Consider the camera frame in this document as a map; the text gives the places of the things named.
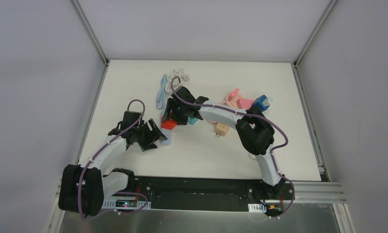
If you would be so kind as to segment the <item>red cube adapter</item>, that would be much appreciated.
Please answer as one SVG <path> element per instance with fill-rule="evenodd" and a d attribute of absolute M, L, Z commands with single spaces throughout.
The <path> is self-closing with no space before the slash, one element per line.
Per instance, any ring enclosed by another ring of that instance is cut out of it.
<path fill-rule="evenodd" d="M 166 130 L 173 130 L 178 125 L 177 122 L 173 121 L 172 119 L 165 120 L 163 119 L 161 121 L 161 128 Z"/>

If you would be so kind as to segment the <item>light blue power strip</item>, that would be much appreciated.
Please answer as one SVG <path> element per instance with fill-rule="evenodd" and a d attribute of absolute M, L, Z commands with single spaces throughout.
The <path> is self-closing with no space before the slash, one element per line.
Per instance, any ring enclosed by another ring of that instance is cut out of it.
<path fill-rule="evenodd" d="M 166 103 L 167 103 L 167 92 L 166 92 L 166 86 L 168 83 L 168 76 L 166 74 L 163 75 L 163 78 L 160 82 L 160 89 L 156 96 L 156 109 L 160 110 L 160 120 L 162 116 L 165 113 L 166 109 Z M 160 141 L 160 144 L 163 146 L 169 146 L 171 144 L 171 130 L 164 129 L 161 126 L 159 127 L 161 130 L 161 133 L 166 136 L 166 140 Z"/>

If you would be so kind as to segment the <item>beige cube adapter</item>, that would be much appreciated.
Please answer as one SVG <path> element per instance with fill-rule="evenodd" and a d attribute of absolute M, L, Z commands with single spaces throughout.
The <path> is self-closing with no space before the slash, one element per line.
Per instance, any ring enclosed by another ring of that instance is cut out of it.
<path fill-rule="evenodd" d="M 215 125 L 215 134 L 220 137 L 225 137 L 229 131 L 230 127 L 223 123 L 217 122 Z"/>

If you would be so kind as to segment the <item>blue cube socket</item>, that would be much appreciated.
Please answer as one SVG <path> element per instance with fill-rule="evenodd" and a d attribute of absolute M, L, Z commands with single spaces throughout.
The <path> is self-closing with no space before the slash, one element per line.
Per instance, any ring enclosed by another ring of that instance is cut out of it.
<path fill-rule="evenodd" d="M 252 104 L 252 107 L 257 108 L 259 111 L 263 112 L 269 108 L 269 103 L 266 102 L 268 97 L 266 95 L 262 95 L 258 97 Z"/>

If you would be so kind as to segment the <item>white usb charger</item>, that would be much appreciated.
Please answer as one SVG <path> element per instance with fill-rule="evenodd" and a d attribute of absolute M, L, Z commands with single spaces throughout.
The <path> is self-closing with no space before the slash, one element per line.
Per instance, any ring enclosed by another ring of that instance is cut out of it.
<path fill-rule="evenodd" d="M 275 98 L 273 96 L 267 97 L 264 99 L 263 104 L 265 106 L 271 106 L 275 101 Z"/>

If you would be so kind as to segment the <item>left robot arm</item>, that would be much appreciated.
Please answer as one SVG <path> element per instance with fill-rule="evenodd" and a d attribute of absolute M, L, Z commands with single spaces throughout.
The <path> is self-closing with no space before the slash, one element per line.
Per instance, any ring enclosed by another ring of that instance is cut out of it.
<path fill-rule="evenodd" d="M 60 210 L 96 216 L 106 198 L 120 192 L 131 196 L 136 183 L 134 173 L 122 168 L 109 170 L 111 164 L 124 155 L 134 143 L 141 151 L 157 148 L 156 141 L 165 141 L 153 119 L 144 121 L 142 114 L 126 111 L 123 119 L 107 135 L 104 143 L 89 158 L 63 170 L 58 207 Z"/>

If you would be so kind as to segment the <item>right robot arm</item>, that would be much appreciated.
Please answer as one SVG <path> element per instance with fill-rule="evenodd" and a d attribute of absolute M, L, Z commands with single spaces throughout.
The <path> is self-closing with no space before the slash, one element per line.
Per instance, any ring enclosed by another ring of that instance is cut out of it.
<path fill-rule="evenodd" d="M 253 154 L 261 170 L 264 194 L 275 199 L 283 192 L 286 182 L 274 159 L 275 149 L 288 144 L 288 138 L 281 145 L 274 145 L 274 134 L 284 132 L 263 115 L 263 105 L 257 100 L 249 109 L 237 109 L 199 96 L 195 98 L 190 91 L 181 86 L 167 99 L 161 116 L 161 127 L 172 130 L 177 125 L 186 125 L 190 118 L 210 120 L 235 129 L 243 148 Z"/>

